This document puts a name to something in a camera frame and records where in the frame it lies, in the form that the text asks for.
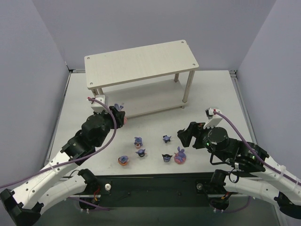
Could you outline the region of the sitting bunny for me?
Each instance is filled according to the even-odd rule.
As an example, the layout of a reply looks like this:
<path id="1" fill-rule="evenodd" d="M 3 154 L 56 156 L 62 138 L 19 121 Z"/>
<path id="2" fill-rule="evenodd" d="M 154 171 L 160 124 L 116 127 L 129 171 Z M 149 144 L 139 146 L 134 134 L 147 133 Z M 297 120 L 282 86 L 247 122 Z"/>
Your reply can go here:
<path id="1" fill-rule="evenodd" d="M 121 112 L 123 109 L 124 109 L 124 104 L 121 103 L 120 105 L 115 103 L 114 104 L 114 107 L 116 108 L 116 110 L 118 110 L 119 112 Z M 127 117 L 124 116 L 124 121 L 123 121 L 123 124 L 126 124 L 127 123 Z"/>

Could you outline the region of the bunny holding strawberry cake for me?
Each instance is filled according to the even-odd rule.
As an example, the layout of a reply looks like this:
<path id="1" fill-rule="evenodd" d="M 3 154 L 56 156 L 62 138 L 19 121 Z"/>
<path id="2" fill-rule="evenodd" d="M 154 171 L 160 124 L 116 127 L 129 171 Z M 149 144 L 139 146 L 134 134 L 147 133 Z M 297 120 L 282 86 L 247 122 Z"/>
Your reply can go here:
<path id="1" fill-rule="evenodd" d="M 134 146 L 136 149 L 140 149 L 143 146 L 143 141 L 141 137 L 135 137 Z"/>

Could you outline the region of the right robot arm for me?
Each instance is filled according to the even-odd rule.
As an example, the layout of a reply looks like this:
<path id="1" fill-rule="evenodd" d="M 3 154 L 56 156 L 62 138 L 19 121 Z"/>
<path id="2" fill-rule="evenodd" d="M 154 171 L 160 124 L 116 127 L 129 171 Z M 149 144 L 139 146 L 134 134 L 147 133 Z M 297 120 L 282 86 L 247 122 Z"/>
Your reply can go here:
<path id="1" fill-rule="evenodd" d="M 195 138 L 193 148 L 206 149 L 211 159 L 219 159 L 216 165 L 233 168 L 230 172 L 215 170 L 211 187 L 259 198 L 277 206 L 287 216 L 301 218 L 301 180 L 258 145 L 230 138 L 222 127 L 198 122 L 179 130 L 177 137 L 183 147 L 189 147 Z"/>

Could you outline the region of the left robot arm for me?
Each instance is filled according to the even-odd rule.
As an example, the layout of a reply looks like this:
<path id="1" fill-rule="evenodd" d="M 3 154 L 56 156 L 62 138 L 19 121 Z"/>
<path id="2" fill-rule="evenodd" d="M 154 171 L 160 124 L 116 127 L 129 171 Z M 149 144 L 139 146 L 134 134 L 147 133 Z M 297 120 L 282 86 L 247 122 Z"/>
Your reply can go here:
<path id="1" fill-rule="evenodd" d="M 71 195 L 85 190 L 95 191 L 100 185 L 97 177 L 88 169 L 81 169 L 70 179 L 59 182 L 95 153 L 109 132 L 124 125 L 125 112 L 109 106 L 109 111 L 93 113 L 81 129 L 70 138 L 56 156 L 41 169 L 41 174 L 25 183 L 0 193 L 1 202 L 17 226 L 32 226 L 50 207 Z"/>

